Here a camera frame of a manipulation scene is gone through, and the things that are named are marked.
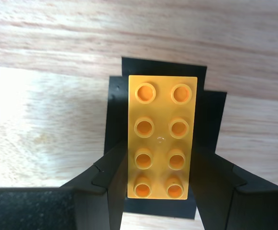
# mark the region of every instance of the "wooden surface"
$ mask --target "wooden surface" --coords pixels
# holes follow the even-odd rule
[[[101,157],[121,56],[207,65],[228,92],[217,154],[278,184],[278,1],[0,0],[0,186],[60,186]]]

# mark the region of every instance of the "light wood table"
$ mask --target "light wood table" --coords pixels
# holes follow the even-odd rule
[[[102,156],[121,56],[207,65],[228,92],[216,153],[278,184],[278,1],[0,0],[0,186],[60,186]]]

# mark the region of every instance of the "lego stud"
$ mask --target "lego stud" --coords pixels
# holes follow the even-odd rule
[[[172,149],[168,152],[168,165],[170,169],[181,170],[185,165],[185,155],[179,149]]]
[[[152,166],[152,154],[148,149],[139,149],[135,153],[134,163],[139,169],[148,169]]]
[[[177,84],[171,90],[171,99],[176,104],[186,104],[190,101],[191,97],[191,89],[185,84]]]
[[[154,123],[148,117],[141,117],[135,122],[135,133],[138,137],[148,138],[154,132]]]
[[[177,177],[171,177],[166,182],[167,195],[172,199],[178,199],[184,194],[184,187]]]
[[[136,99],[142,104],[151,103],[156,97],[156,90],[154,86],[149,83],[142,83],[135,91]]]
[[[144,176],[137,178],[134,185],[134,193],[137,197],[147,198],[151,194],[150,180]]]
[[[169,124],[169,132],[176,139],[184,138],[189,132],[189,124],[182,118],[175,118]]]

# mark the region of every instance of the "orange toy block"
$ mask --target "orange toy block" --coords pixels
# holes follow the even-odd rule
[[[196,77],[129,76],[129,198],[187,199]]]

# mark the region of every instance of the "plastic brick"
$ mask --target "plastic brick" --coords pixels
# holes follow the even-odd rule
[[[196,77],[129,76],[129,198],[187,199]]]

